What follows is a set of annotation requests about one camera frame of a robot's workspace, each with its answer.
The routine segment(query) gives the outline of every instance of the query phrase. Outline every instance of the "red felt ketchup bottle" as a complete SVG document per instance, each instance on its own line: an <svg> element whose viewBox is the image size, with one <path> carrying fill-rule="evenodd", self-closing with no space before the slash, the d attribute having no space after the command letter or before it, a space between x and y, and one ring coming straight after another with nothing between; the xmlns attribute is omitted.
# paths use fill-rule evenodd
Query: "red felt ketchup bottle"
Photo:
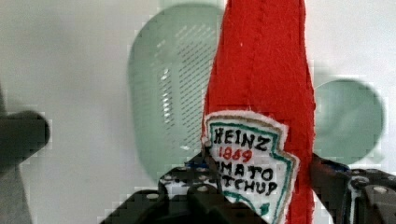
<svg viewBox="0 0 396 224"><path fill-rule="evenodd" d="M304 19L302 0L229 0L205 98L202 138L224 195L268 223L312 222Z"/></svg>

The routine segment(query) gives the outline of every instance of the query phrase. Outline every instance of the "screw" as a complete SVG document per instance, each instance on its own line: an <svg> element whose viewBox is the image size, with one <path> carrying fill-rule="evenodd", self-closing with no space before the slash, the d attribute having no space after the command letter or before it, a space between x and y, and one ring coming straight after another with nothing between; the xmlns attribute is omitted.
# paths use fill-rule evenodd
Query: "screw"
<svg viewBox="0 0 396 224"><path fill-rule="evenodd" d="M160 195L157 193L151 193L151 194L146 195L146 198L148 198L150 200L158 199L158 197L160 197Z"/></svg>
<svg viewBox="0 0 396 224"><path fill-rule="evenodd" d="M197 168L197 171L198 171L198 172L206 172L207 169L206 169L206 168L203 168L203 167L198 167L198 168Z"/></svg>
<svg viewBox="0 0 396 224"><path fill-rule="evenodd" d="M172 180L173 178L172 178L171 175L166 175L163 179L165 179L165 180Z"/></svg>
<svg viewBox="0 0 396 224"><path fill-rule="evenodd" d="M373 187L373 190L375 190L376 192L380 193L380 194L384 194L386 192L388 192L388 190L384 187L381 186L375 186Z"/></svg>
<svg viewBox="0 0 396 224"><path fill-rule="evenodd" d="M197 190L201 191L201 192L206 192L206 191L208 191L208 188L207 188L207 186L201 186Z"/></svg>

